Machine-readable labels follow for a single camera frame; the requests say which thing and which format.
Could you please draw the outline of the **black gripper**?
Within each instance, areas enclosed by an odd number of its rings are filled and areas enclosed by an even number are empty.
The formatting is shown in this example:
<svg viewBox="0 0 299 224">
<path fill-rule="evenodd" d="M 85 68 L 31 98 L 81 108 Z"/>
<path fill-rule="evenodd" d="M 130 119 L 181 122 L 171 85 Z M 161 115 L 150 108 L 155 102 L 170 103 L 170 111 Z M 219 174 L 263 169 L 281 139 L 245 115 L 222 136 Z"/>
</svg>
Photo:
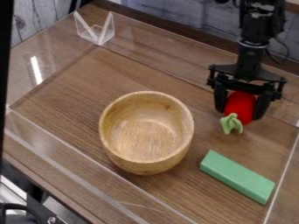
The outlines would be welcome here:
<svg viewBox="0 0 299 224">
<path fill-rule="evenodd" d="M 234 64 L 210 65 L 207 85 L 214 90 L 215 109 L 223 113 L 229 91 L 245 91 L 258 95 L 254 119 L 259 120 L 271 101 L 282 98 L 286 78 L 262 66 L 262 56 L 269 43 L 239 43 L 238 60 Z"/>
</svg>

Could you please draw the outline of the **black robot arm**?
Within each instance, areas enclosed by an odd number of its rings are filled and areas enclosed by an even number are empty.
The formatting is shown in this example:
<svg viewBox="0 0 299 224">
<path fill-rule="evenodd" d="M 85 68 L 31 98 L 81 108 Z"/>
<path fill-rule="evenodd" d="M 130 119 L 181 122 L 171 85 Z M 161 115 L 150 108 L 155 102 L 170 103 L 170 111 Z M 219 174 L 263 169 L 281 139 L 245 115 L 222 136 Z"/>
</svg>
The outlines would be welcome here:
<svg viewBox="0 0 299 224">
<path fill-rule="evenodd" d="M 285 31 L 286 0 L 241 0 L 238 61 L 235 64 L 211 64 L 207 85 L 214 89 L 215 109 L 225 111 L 229 91 L 242 91 L 257 97 L 253 118 L 259 120 L 270 103 L 282 99 L 287 80 L 262 67 L 270 40 Z"/>
</svg>

